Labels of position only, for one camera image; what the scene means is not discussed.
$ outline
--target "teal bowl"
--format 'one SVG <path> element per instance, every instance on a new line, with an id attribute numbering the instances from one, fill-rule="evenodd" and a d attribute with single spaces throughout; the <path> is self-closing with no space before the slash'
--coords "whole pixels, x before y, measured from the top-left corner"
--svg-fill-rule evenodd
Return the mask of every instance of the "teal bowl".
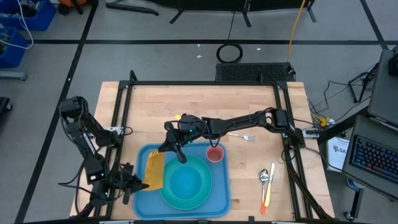
<path id="1" fill-rule="evenodd" d="M 213 178 L 206 163 L 196 156 L 187 155 L 184 164 L 177 158 L 166 164 L 160 193 L 171 207 L 190 210 L 206 201 L 212 185 Z"/>

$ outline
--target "white paper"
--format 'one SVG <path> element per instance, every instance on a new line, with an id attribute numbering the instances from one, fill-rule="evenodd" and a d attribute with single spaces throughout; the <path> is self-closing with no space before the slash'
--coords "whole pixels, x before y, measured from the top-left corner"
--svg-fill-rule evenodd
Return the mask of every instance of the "white paper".
<path id="1" fill-rule="evenodd" d="M 334 137 L 328 141 L 327 144 L 327 159 L 330 165 L 342 169 L 344 160 L 346 159 L 349 140 Z M 341 172 L 327 164 L 326 168 L 330 171 Z"/>

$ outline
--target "pink cup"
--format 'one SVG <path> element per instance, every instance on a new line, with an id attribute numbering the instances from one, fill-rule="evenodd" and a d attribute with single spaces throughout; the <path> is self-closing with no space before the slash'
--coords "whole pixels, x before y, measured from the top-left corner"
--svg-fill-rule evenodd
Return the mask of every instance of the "pink cup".
<path id="1" fill-rule="evenodd" d="M 221 146 L 209 146 L 206 149 L 206 157 L 210 162 L 219 162 L 224 158 L 224 149 Z"/>

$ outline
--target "wooden table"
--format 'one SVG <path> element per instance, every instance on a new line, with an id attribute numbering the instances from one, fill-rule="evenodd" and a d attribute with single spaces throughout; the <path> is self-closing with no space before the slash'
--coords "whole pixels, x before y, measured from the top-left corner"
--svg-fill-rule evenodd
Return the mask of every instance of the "wooden table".
<path id="1" fill-rule="evenodd" d="M 289 96 L 294 118 L 311 121 L 304 85 L 300 82 L 288 83 Z M 118 82 L 104 82 L 98 98 L 95 118 L 104 127 L 111 126 Z M 231 118 L 276 107 L 274 90 L 271 86 L 152 86 L 138 85 L 132 90 L 127 126 L 134 132 L 124 138 L 121 162 L 136 163 L 138 150 L 149 143 L 163 142 L 165 139 L 164 122 L 175 119 L 176 114 L 194 114 L 214 118 Z M 119 120 L 121 120 L 123 103 Z M 298 128 L 310 128 L 310 124 L 296 121 Z M 251 128 L 236 131 L 238 134 L 253 134 L 254 142 L 241 138 L 225 136 L 221 138 L 228 151 L 229 178 L 231 186 L 231 210 L 223 217 L 212 220 L 294 220 L 292 199 L 290 195 L 286 165 L 280 158 L 282 138 L 263 128 Z M 307 147 L 318 150 L 317 141 L 306 139 Z M 302 161 L 309 191 L 323 209 L 334 217 L 330 194 L 326 183 L 321 158 L 308 150 L 301 150 Z M 271 202 L 267 214 L 260 214 L 262 185 L 258 178 L 263 168 L 270 169 L 275 162 L 275 175 L 272 183 Z M 85 174 L 81 176 L 81 186 L 90 189 L 86 184 Z M 301 191 L 297 188 L 301 216 L 305 209 Z M 78 204 L 80 210 L 86 205 L 89 194 L 80 191 Z M 132 210 L 132 198 L 129 205 L 123 205 L 122 199 L 114 203 L 112 219 L 137 220 Z M 70 212 L 75 215 L 72 205 Z"/>

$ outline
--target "spoon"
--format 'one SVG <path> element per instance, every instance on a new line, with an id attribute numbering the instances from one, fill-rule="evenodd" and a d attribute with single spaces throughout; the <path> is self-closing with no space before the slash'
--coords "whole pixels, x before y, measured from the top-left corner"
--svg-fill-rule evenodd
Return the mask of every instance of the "spoon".
<path id="1" fill-rule="evenodd" d="M 268 170 L 263 169 L 260 172 L 260 181 L 262 183 L 262 197 L 261 197 L 261 214 L 266 213 L 266 206 L 264 205 L 265 202 L 265 196 L 266 196 L 266 183 L 268 181 Z"/>

